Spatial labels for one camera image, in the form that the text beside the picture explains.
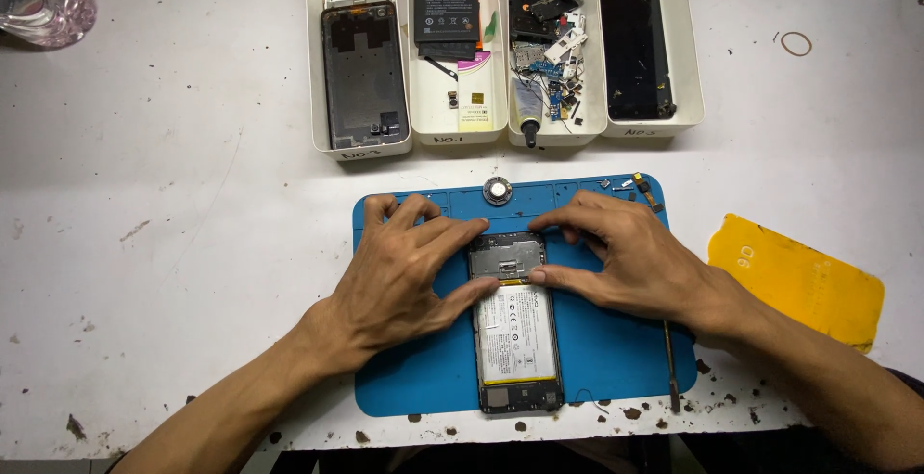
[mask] glue tube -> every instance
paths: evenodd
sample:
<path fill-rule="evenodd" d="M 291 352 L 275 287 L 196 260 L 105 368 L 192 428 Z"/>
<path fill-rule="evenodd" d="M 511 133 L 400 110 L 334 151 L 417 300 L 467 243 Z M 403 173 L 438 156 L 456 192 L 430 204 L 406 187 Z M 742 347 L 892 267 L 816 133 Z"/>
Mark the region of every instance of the glue tube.
<path fill-rule="evenodd" d="M 542 122 L 542 99 L 536 90 L 531 89 L 520 79 L 513 79 L 513 81 L 516 122 L 523 136 L 526 137 L 526 147 L 533 149 L 536 147 L 536 134 Z"/>

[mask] right hand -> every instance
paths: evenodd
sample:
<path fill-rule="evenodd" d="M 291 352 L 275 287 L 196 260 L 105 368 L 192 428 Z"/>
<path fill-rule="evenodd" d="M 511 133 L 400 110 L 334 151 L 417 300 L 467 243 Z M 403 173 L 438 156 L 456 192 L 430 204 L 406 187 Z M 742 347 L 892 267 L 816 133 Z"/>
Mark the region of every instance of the right hand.
<path fill-rule="evenodd" d="M 536 284 L 570 290 L 600 307 L 679 322 L 700 337 L 721 336 L 749 302 L 731 275 L 699 260 L 641 203 L 578 191 L 563 208 L 531 221 L 529 230 L 553 225 L 567 243 L 583 240 L 603 271 L 542 265 L 529 275 Z"/>

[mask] glass object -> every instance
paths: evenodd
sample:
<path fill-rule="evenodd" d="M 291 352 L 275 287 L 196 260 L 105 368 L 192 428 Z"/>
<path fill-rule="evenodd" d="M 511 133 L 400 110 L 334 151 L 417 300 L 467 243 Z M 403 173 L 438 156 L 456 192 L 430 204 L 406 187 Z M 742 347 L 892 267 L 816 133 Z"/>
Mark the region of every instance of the glass object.
<path fill-rule="evenodd" d="M 43 47 L 76 43 L 95 22 L 95 0 L 0 0 L 0 28 Z"/>

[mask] dirty table surface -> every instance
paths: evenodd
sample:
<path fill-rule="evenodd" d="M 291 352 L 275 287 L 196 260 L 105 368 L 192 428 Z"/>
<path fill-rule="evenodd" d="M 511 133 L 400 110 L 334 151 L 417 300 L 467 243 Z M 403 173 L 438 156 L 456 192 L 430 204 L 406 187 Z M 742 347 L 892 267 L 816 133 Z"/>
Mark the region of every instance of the dirty table surface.
<path fill-rule="evenodd" d="M 304 0 L 98 0 L 96 27 L 73 47 L 0 47 L 0 457 L 131 448 L 329 295 L 358 198 L 495 174 L 644 171 L 701 257 L 734 212 L 867 270 L 886 285 L 870 357 L 924 377 L 917 1 L 690 0 L 707 114 L 673 140 L 418 146 L 350 165 L 311 145 Z M 811 38 L 810 55 L 774 41 L 788 31 Z M 374 419 L 342 377 L 300 399 L 274 429 L 282 439 L 261 447 L 355 447 L 358 432 L 383 446 L 804 421 L 735 360 L 697 354 L 679 415 L 656 397 L 557 418 Z"/>

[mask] smartphone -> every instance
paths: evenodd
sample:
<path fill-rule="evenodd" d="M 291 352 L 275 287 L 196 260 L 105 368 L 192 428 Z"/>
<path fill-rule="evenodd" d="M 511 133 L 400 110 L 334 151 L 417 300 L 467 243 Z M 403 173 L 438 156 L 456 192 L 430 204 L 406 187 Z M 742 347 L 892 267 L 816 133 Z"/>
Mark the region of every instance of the smartphone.
<path fill-rule="evenodd" d="M 401 142 L 410 135 L 398 42 L 389 0 L 325 0 L 321 14 L 331 149 Z"/>
<path fill-rule="evenodd" d="M 673 117 L 661 0 L 600 0 L 600 20 L 610 120 Z"/>
<path fill-rule="evenodd" d="M 538 232 L 483 234 L 468 245 L 468 276 L 501 287 L 475 306 L 478 400 L 487 414 L 560 409 L 565 402 L 552 292 L 527 276 L 545 264 Z"/>

